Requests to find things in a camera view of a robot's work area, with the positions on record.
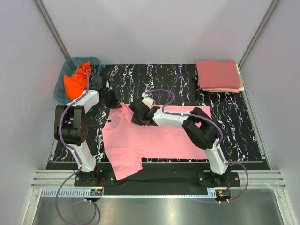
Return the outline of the pink t-shirt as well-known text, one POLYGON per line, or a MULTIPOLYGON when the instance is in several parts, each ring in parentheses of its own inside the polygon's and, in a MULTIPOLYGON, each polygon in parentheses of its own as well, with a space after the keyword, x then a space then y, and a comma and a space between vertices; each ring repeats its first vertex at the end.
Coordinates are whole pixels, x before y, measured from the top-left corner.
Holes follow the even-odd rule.
POLYGON ((102 128, 105 153, 116 180, 143 169, 142 158, 206 160, 182 128, 139 126, 131 123, 133 113, 127 104, 111 109, 102 128))

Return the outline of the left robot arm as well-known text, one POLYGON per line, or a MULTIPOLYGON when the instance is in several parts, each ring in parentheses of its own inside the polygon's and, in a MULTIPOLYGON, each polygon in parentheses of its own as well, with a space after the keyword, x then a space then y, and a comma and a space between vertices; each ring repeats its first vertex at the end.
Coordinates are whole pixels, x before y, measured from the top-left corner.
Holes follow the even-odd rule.
POLYGON ((74 171, 76 186, 95 186, 104 181, 87 144, 86 113, 100 102, 108 109, 121 108, 107 77, 97 76, 88 84, 91 87, 87 87, 78 98, 66 105, 57 105, 55 109, 54 138, 71 152, 78 165, 74 171))

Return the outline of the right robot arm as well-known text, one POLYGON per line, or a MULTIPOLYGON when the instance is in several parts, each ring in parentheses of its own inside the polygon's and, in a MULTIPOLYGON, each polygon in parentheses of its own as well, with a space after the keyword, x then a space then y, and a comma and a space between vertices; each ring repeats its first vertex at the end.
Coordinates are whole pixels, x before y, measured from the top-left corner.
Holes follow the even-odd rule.
POLYGON ((230 186, 231 169, 219 147, 223 133, 204 110, 195 107, 191 111, 170 111, 164 106, 146 104, 140 99, 132 102, 129 108, 133 112, 132 123, 182 128, 191 142, 204 150, 210 163, 210 173, 198 175, 201 186, 230 186))

